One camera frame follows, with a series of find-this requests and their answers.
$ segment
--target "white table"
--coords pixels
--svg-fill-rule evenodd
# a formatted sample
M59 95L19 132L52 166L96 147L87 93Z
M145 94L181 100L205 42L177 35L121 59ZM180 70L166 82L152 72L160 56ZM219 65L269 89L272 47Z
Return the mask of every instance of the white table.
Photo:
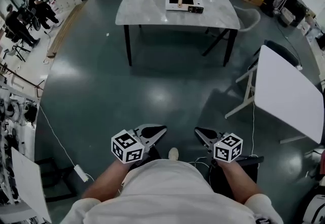
M165 9L165 0L122 0L116 14L115 23L124 25L126 52L128 63L132 66L131 47L128 26L137 24L154 25L185 25L225 28L230 31L223 65L229 61L232 48L240 29L239 19L229 0L202 0L204 11L195 14L185 11L170 11Z
M258 58L255 87L251 86L252 73L245 73L236 82L249 77L247 88L254 95L245 95L244 103L226 115L238 112L251 102L271 115L292 126L303 135L320 143L324 104L321 92L295 67L267 46L261 47ZM300 139L290 138L281 143Z

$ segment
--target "black device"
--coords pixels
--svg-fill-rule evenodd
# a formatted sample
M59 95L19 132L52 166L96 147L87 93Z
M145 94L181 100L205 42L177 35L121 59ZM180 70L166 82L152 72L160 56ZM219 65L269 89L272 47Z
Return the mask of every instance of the black device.
M196 13L196 14L202 14L204 8L203 7L195 7L195 6L189 6L188 11L190 13Z

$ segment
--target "white panel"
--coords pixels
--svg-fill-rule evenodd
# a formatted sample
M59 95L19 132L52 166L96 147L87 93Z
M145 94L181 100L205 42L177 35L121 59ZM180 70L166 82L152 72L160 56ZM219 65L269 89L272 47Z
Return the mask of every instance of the white panel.
M43 192L40 166L14 148L11 152L19 196L37 214L51 222Z

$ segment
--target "wooden plank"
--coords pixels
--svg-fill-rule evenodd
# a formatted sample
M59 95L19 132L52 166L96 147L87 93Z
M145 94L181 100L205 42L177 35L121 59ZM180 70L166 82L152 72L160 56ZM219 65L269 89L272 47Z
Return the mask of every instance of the wooden plank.
M84 7L85 3L87 1L83 1L81 4L75 6L69 16L65 19L63 25L61 26L60 31L57 33L50 49L47 52L47 57L48 58L54 58L58 50L60 49L62 42L67 35L68 31L70 30L72 24L74 21L77 19L77 17L80 14L80 11Z

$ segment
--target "black table leg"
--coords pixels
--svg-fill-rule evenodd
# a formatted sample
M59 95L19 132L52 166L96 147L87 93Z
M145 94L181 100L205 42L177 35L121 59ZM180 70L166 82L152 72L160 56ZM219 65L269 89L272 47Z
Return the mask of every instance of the black table leg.
M232 50L233 50L233 46L234 46L234 43L235 43L237 32L238 31L235 30L235 29L230 29L227 49L225 51L224 60L223 60L223 66L224 67L226 66L226 64L228 63L228 61L230 59L230 55L231 55Z
M222 37L225 36L225 34L229 31L229 29L225 29L223 30L223 32L221 34L218 35L217 39L215 39L215 41L210 45L210 47L202 54L202 56L206 56L212 49L214 46L216 46L218 44L218 42L220 42L220 40L222 39Z
M131 55L130 35L129 35L129 31L128 31L128 25L124 25L124 34L125 34L125 43L126 43L126 53L127 53L128 65L132 66L132 55Z

